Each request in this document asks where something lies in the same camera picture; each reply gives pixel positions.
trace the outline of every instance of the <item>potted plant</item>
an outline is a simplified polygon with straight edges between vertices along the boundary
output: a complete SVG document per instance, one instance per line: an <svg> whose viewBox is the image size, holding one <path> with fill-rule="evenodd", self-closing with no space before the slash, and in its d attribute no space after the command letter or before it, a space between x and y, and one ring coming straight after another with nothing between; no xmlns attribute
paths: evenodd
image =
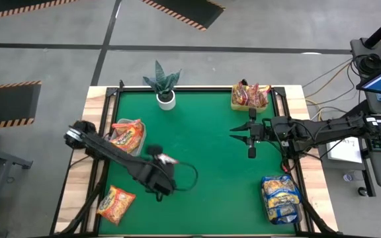
<svg viewBox="0 0 381 238"><path fill-rule="evenodd" d="M155 61L155 79L144 77L145 82L155 91L158 105L163 110L171 110L176 105L176 96L173 87L177 84L180 72L165 76L164 70L158 61Z"/></svg>

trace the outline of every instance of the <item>food package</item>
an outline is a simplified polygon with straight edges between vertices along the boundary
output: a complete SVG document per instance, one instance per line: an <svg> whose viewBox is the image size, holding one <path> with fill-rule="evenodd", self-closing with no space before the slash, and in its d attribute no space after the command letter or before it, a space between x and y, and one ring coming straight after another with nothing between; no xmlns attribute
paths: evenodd
<svg viewBox="0 0 381 238"><path fill-rule="evenodd" d="M240 81L232 87L232 109L248 111L255 108L257 112L264 111L269 104L270 88L271 86L260 87L258 83L247 85L246 80Z"/></svg>
<svg viewBox="0 0 381 238"><path fill-rule="evenodd" d="M300 221L300 193L289 175L263 177L261 194L271 223L277 225Z"/></svg>
<svg viewBox="0 0 381 238"><path fill-rule="evenodd" d="M116 130L117 137L111 139L110 142L115 146L127 153L139 146L144 133L139 119L131 123L113 124L112 127Z"/></svg>
<svg viewBox="0 0 381 238"><path fill-rule="evenodd" d="M112 185L108 194L99 204L97 213L118 225L135 197L135 194L125 192L123 189Z"/></svg>

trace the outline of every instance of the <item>green table surface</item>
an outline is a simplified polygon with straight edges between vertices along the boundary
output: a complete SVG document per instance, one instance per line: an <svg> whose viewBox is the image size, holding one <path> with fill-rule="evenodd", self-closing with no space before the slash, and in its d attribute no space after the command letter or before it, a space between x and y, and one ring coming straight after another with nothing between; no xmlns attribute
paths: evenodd
<svg viewBox="0 0 381 238"><path fill-rule="evenodd" d="M249 119L248 112L230 108L230 93L178 91L176 107L163 111L154 93L125 92L118 106L117 120L140 118L147 130L145 145L162 145L164 153L192 163L199 180L192 190L175 191L157 202L125 168L110 163L106 191L114 185L136 194L136 199L118 226L101 219L100 235L294 233L293 225L268 221L260 197L261 177L282 174L280 153L269 143L258 143L257 158L249 159L247 146L229 137L231 128ZM257 119L273 116L270 101ZM190 185L193 179L192 169L175 167L178 187Z"/></svg>

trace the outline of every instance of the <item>concrete floor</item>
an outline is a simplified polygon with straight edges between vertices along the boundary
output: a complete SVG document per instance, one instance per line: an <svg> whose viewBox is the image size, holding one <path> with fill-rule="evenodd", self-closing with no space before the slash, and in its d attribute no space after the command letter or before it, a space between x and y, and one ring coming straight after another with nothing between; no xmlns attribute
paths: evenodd
<svg viewBox="0 0 381 238"><path fill-rule="evenodd" d="M0 19L0 43L102 44L115 0L80 0L67 5ZM381 1L373 0L218 0L226 11L199 32L138 0L123 0L112 45L240 46L259 48L349 49L381 25ZM0 231L9 237L47 235L58 203L71 149L62 139L85 103L98 50L0 48L0 84L43 80L36 122L0 130L0 149L34 161L29 171L13 169L16 181L0 200ZM349 55L251 54L210 52L108 51L99 85L142 85L154 61L166 71L183 69L182 85L229 85L246 78L260 84L304 85L349 59ZM331 75L304 88L308 95ZM358 79L351 74L355 83ZM349 89L342 73L317 102ZM355 91L326 104L349 110ZM310 114L316 113L310 106ZM324 118L340 116L326 112ZM325 169L339 230L381 237L381 188L377 197L357 195L361 184L346 183L344 171Z"/></svg>

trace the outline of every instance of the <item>black mat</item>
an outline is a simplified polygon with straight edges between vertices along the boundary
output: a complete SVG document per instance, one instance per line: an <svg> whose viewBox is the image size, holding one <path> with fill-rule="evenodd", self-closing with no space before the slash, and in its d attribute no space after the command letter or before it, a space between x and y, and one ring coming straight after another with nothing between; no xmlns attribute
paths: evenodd
<svg viewBox="0 0 381 238"><path fill-rule="evenodd" d="M41 81L0 85L0 128L33 123Z"/></svg>
<svg viewBox="0 0 381 238"><path fill-rule="evenodd" d="M0 0L0 17L25 13L77 0Z"/></svg>
<svg viewBox="0 0 381 238"><path fill-rule="evenodd" d="M141 0L172 17L205 31L224 7L207 0Z"/></svg>

